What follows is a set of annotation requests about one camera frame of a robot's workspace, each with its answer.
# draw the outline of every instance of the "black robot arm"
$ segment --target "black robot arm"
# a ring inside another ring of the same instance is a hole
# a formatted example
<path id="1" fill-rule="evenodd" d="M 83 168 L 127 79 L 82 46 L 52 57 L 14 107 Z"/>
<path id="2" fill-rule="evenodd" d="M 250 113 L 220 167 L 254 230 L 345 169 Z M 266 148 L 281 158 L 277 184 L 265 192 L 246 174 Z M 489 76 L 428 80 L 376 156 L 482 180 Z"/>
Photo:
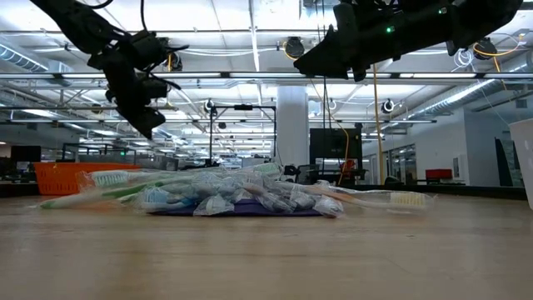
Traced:
<path id="1" fill-rule="evenodd" d="M 117 111 L 151 139 L 152 129 L 166 120 L 148 105 L 153 98 L 167 96 L 167 83 L 150 71 L 165 61 L 169 53 L 187 46 L 169 48 L 166 39 L 146 30 L 131 35 L 76 0 L 31 1 L 56 22 L 72 44 L 91 55 L 87 65 L 105 73 L 107 96 L 117 104 Z"/>
<path id="2" fill-rule="evenodd" d="M 300 73 L 361 81 L 373 64 L 446 42 L 448 53 L 506 25 L 523 0 L 342 0 L 316 47 L 294 62 Z"/>

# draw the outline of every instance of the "pillar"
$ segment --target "pillar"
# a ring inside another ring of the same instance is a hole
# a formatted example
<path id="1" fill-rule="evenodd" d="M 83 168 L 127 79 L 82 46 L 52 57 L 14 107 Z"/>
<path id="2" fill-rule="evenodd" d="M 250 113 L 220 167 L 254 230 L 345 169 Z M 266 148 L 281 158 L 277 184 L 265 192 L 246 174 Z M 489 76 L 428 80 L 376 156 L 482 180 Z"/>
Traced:
<path id="1" fill-rule="evenodd" d="M 296 167 L 309 164 L 306 87 L 278 87 L 276 110 L 276 162 Z"/>

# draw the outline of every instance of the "table surface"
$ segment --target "table surface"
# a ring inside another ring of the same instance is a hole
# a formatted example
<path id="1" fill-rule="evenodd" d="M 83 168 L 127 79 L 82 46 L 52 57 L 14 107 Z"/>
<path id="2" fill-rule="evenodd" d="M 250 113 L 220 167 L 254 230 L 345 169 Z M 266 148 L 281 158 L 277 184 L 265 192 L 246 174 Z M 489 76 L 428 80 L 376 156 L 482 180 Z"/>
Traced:
<path id="1" fill-rule="evenodd" d="M 532 299 L 527 202 L 425 217 L 153 217 L 0 199 L 0 299 Z"/>

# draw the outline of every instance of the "purple tray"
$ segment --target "purple tray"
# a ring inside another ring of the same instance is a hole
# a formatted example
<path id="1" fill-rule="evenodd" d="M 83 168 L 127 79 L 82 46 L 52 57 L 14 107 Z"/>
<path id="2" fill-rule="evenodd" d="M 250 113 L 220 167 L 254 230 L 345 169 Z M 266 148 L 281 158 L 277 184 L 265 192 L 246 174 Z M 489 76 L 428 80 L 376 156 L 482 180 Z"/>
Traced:
<path id="1" fill-rule="evenodd" d="M 161 212 L 151 212 L 156 216 L 192 216 L 196 206 L 184 207 Z M 224 212 L 211 217 L 319 217 L 321 214 L 313 209 L 293 213 L 271 212 L 264 208 L 258 201 L 243 199 L 235 204 L 234 212 Z"/>

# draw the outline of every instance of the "orange crate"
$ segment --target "orange crate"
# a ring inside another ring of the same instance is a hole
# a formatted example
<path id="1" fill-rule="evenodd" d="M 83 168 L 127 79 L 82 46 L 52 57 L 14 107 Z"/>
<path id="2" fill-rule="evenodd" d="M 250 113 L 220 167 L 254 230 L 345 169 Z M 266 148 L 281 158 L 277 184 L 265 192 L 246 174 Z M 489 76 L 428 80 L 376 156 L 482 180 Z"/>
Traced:
<path id="1" fill-rule="evenodd" d="M 106 162 L 35 162 L 37 185 L 41 195 L 72 195 L 79 193 L 76 174 L 111 170 L 138 169 L 139 166 L 126 163 Z"/>

